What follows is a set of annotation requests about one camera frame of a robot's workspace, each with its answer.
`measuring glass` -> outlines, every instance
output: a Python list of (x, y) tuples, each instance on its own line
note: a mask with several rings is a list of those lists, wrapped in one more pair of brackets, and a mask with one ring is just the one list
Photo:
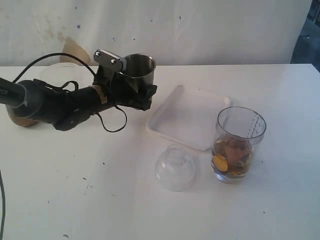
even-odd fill
[(219, 180), (235, 183), (246, 175), (266, 128), (264, 118), (246, 107), (232, 106), (219, 113), (211, 160)]

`white tabletop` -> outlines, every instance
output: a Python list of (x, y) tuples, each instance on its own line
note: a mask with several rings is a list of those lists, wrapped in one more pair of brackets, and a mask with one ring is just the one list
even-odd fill
[[(0, 76), (13, 80), (21, 70), (0, 67)], [(31, 68), (24, 79), (41, 70)], [(78, 71), (80, 85), (89, 85), (90, 73)], [(145, 123), (181, 83), (213, 89), (266, 120), (243, 181), (220, 182), (210, 152), (189, 149), (194, 185), (168, 192), (157, 184), (155, 162), (173, 142)], [(151, 109), (124, 107), (128, 124), (118, 133), (105, 132), (96, 116), (67, 132), (48, 124), (23, 128), (0, 108), (5, 240), (318, 239), (320, 75), (312, 65), (158, 66), (154, 84)], [(113, 129), (124, 121), (115, 109), (102, 116)]]

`clear plastic dome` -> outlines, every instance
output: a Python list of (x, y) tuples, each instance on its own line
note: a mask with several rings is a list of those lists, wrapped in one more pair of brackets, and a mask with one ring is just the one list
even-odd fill
[(194, 159), (178, 144), (173, 144), (155, 163), (155, 176), (166, 190), (182, 192), (195, 181)]

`stainless steel cup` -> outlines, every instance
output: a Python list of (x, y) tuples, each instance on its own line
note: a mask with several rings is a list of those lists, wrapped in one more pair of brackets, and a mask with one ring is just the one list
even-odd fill
[(126, 69), (119, 72), (127, 83), (138, 93), (139, 89), (154, 82), (156, 61), (148, 55), (135, 53), (124, 57)]

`plastic tray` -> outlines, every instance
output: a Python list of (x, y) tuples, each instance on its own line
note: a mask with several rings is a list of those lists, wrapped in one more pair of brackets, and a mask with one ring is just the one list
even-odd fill
[(161, 137), (205, 151), (213, 143), (219, 112), (229, 107), (226, 96), (178, 85), (146, 123)]

